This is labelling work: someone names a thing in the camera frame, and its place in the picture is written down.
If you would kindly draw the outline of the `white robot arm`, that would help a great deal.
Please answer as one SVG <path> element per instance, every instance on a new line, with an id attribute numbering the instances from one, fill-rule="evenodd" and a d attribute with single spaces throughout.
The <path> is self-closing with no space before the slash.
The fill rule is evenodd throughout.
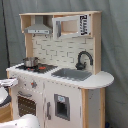
<path id="1" fill-rule="evenodd" d="M 6 87 L 13 87 L 17 84 L 17 78 L 0 80 L 0 108 L 11 102 L 11 96 L 6 91 Z M 36 116 L 26 114 L 17 120 L 0 123 L 0 128 L 40 128 L 40 124 Z"/>

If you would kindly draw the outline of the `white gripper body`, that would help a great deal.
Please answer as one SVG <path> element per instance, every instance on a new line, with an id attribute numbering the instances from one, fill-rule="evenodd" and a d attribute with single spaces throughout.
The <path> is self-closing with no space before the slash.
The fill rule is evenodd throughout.
<path id="1" fill-rule="evenodd" d="M 6 87 L 14 87 L 18 84 L 17 78 L 0 80 L 0 107 L 3 107 L 11 102 L 11 96 L 6 90 Z"/>

